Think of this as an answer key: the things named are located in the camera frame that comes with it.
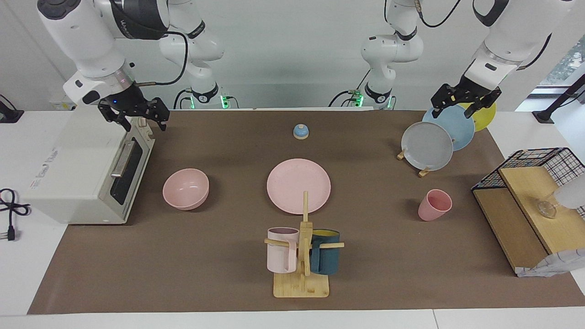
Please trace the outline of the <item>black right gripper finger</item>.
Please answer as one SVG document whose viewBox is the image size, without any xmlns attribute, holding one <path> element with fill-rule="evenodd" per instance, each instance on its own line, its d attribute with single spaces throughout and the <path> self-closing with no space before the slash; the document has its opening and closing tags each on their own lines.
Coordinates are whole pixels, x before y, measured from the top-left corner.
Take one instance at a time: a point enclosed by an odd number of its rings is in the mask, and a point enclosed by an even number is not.
<svg viewBox="0 0 585 329">
<path fill-rule="evenodd" d="M 114 122 L 117 125 L 120 125 L 125 129 L 126 132 L 130 132 L 131 125 L 130 122 L 126 119 L 125 115 L 123 114 L 116 114 L 113 110 L 100 110 L 101 115 L 107 122 Z"/>
<path fill-rule="evenodd" d="M 166 131 L 169 117 L 170 110 L 161 98 L 156 97 L 149 101 L 149 120 L 157 123 L 161 131 Z"/>
</svg>

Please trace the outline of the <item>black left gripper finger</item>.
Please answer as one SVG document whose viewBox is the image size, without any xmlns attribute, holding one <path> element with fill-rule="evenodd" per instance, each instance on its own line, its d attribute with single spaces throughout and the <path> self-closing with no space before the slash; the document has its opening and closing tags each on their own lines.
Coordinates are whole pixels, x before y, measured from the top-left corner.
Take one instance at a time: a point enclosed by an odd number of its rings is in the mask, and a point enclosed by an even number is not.
<svg viewBox="0 0 585 329">
<path fill-rule="evenodd" d="M 431 97 L 431 104 L 433 106 L 432 117 L 438 118 L 447 107 L 457 104 L 456 88 L 449 84 L 441 85 Z"/>
<path fill-rule="evenodd" d="M 465 110 L 465 117 L 469 119 L 476 111 L 491 107 L 501 95 L 501 90 L 494 90 L 486 96 L 473 100 Z"/>
</svg>

